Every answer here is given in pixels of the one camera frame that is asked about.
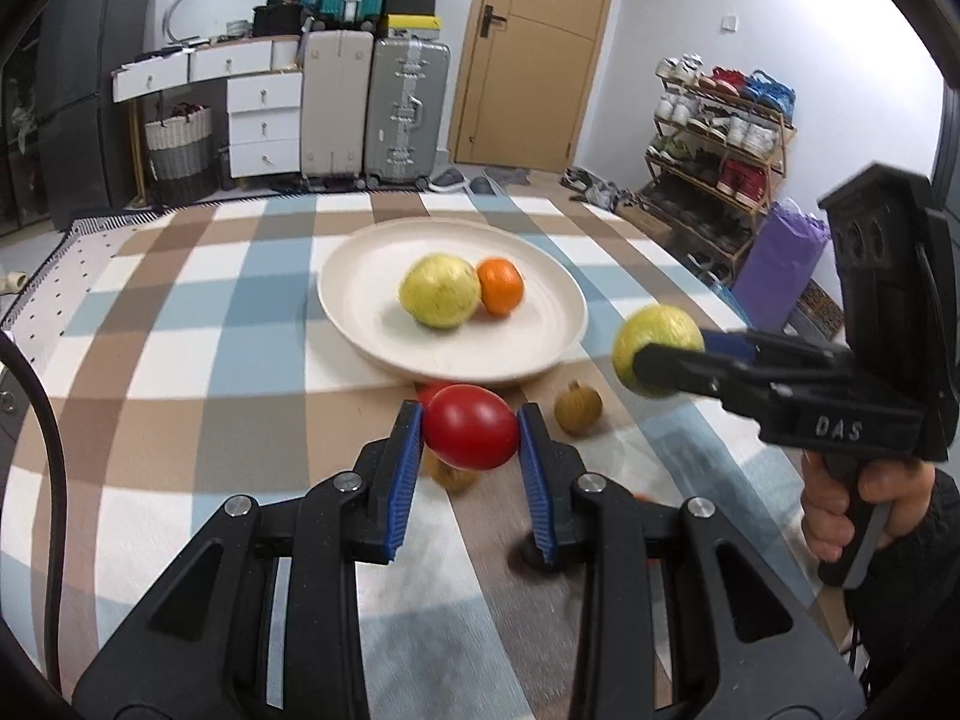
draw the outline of screw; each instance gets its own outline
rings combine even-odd
[[[252,508],[253,501],[246,495],[234,495],[227,503],[224,503],[224,511],[231,517],[243,517],[244,514],[249,514]]]
[[[584,493],[603,493],[607,480],[598,473],[585,473],[577,480],[577,487]]]
[[[333,477],[333,485],[341,493],[356,493],[363,487],[363,477],[355,471],[344,471]]]
[[[686,507],[690,509],[690,514],[698,519],[710,519],[717,511],[717,507],[709,498],[690,498]]]

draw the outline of plaid tablecloth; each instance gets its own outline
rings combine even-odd
[[[682,307],[703,327],[740,326],[630,223],[541,197],[288,196],[180,210],[138,231],[42,372],[69,477],[67,690],[224,499],[251,493],[269,503],[303,494],[390,431],[413,383],[370,365],[337,334],[320,309],[317,272],[350,233],[418,215],[520,235],[563,263],[587,298],[581,346],[538,380],[504,391],[512,405],[539,401],[549,415],[570,380],[597,388],[603,422],[576,442],[590,469],[665,504],[706,495],[818,619],[842,629],[836,597],[821,593],[800,538],[802,483],[784,452],[762,445],[755,424],[715,402],[646,400],[616,381],[613,335],[623,317],[653,300]],[[548,422],[555,437],[569,440]],[[3,509],[0,601],[37,661],[49,522],[44,471],[31,415]],[[421,477],[397,562],[357,569],[375,717],[565,717],[580,589],[576,578],[532,578],[508,565],[510,547],[528,528],[515,461],[458,498]],[[281,636],[278,629],[272,652]],[[669,662],[659,651],[665,685]],[[280,698],[272,673],[271,700]]]

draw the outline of orange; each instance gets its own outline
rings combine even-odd
[[[506,317],[523,299],[523,278],[510,260],[491,257],[477,266],[480,300],[495,317]]]

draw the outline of white plate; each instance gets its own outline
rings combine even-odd
[[[416,260],[445,252],[476,265],[506,257],[523,277],[523,302],[494,319],[481,307],[455,330],[431,330],[400,306]],[[328,319],[361,352],[418,381],[503,384],[553,367],[587,332],[587,301],[553,257],[510,233],[454,220],[366,227],[334,250],[317,279]]]

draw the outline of hand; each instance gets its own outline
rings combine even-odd
[[[934,469],[921,460],[877,460],[860,474],[860,497],[867,503],[892,501],[890,519],[877,549],[913,531],[926,516],[933,495]],[[823,456],[803,453],[803,537],[814,555],[824,562],[837,562],[843,548],[853,541],[853,522],[844,517],[850,495],[842,483],[827,472]]]

